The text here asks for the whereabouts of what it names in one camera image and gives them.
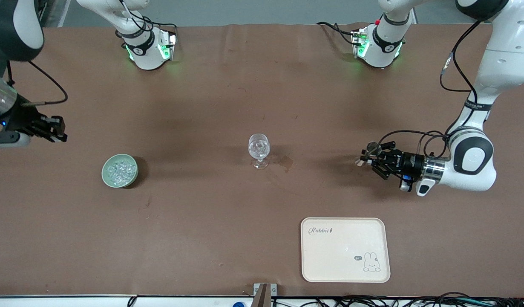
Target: glass base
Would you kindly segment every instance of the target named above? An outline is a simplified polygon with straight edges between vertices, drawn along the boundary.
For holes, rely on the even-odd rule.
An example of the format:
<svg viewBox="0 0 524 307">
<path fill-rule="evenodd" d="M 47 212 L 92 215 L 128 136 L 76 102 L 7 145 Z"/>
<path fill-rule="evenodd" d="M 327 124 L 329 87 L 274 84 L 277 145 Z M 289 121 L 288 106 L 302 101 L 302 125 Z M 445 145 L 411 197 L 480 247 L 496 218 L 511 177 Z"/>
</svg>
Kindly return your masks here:
<svg viewBox="0 0 524 307">
<path fill-rule="evenodd" d="M 269 162 L 267 159 L 262 159 L 262 160 L 254 159 L 253 160 L 253 166 L 257 169 L 264 169 L 267 167 L 268 164 Z"/>
</svg>

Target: brown table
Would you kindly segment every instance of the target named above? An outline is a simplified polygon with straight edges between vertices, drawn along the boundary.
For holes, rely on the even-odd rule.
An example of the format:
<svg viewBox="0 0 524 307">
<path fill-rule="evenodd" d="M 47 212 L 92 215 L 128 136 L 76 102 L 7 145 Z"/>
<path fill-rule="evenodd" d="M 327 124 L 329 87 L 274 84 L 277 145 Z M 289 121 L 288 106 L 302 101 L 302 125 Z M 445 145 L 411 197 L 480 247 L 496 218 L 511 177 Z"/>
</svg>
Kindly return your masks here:
<svg viewBox="0 0 524 307">
<path fill-rule="evenodd" d="M 391 130 L 455 119 L 465 94 L 442 90 L 438 75 L 466 27 L 413 26 L 385 70 L 319 26 L 179 29 L 177 61 L 151 72 L 114 29 L 46 29 L 35 62 L 71 98 L 40 111 L 65 118 L 69 141 L 0 150 L 0 294 L 240 295 L 270 281 L 282 295 L 524 296 L 524 85 L 486 124 L 499 172 L 488 192 L 439 186 L 420 198 L 352 164 Z M 458 51 L 472 78 L 490 31 Z M 13 70 L 25 97 L 59 99 L 28 64 Z M 453 68 L 445 80 L 465 87 Z M 247 153 L 257 132 L 272 145 L 263 171 Z M 393 139 L 415 150 L 418 136 Z M 114 190 L 101 167 L 122 152 L 141 175 Z M 382 219 L 391 279 L 303 280 L 309 216 Z"/>
</svg>

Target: white tray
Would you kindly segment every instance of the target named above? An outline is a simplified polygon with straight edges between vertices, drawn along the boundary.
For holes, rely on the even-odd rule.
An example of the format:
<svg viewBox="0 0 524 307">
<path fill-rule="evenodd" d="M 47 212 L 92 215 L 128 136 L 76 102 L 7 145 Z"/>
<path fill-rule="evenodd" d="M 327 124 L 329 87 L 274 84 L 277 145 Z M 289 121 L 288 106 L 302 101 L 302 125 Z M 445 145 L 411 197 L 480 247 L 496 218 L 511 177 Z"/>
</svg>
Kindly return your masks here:
<svg viewBox="0 0 524 307">
<path fill-rule="evenodd" d="M 308 217 L 300 228 L 305 280 L 386 282 L 391 277 L 379 218 Z"/>
</svg>

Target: gray floor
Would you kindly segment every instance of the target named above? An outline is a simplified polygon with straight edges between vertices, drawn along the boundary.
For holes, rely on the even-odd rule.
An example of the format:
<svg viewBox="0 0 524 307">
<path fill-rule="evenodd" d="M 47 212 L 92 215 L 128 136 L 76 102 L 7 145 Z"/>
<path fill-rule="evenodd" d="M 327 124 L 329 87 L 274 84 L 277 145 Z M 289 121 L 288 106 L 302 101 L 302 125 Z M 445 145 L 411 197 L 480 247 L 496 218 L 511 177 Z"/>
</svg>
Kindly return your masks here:
<svg viewBox="0 0 524 307">
<path fill-rule="evenodd" d="M 376 0 L 151 0 L 142 11 L 149 18 L 178 26 L 223 26 L 247 23 L 312 25 L 372 23 L 381 15 Z M 454 0 L 436 0 L 416 8 L 419 23 L 470 23 Z M 71 0 L 65 27 L 106 27 L 106 20 Z"/>
</svg>

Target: green bowl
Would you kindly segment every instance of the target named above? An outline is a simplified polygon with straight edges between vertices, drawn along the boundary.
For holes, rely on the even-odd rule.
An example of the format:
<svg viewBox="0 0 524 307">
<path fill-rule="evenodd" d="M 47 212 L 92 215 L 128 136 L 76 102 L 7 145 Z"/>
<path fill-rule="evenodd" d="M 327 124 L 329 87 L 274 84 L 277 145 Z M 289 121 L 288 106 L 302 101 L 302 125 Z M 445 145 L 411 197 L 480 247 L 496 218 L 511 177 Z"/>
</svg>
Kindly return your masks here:
<svg viewBox="0 0 524 307">
<path fill-rule="evenodd" d="M 114 163 L 120 163 L 120 162 L 131 163 L 132 165 L 135 165 L 135 174 L 133 175 L 133 178 L 130 181 L 124 183 L 123 185 L 116 186 L 112 184 L 110 180 L 110 174 L 107 171 L 107 168 L 109 167 L 109 165 L 112 165 Z M 105 162 L 105 164 L 103 165 L 103 169 L 101 170 L 101 178 L 103 179 L 103 182 L 110 187 L 127 187 L 128 185 L 131 185 L 131 183 L 133 183 L 135 179 L 137 179 L 138 174 L 139 174 L 139 166 L 137 165 L 137 162 L 135 161 L 135 159 L 132 156 L 126 155 L 125 153 L 120 153 L 118 155 L 110 157 L 110 159 L 108 159 Z"/>
</svg>

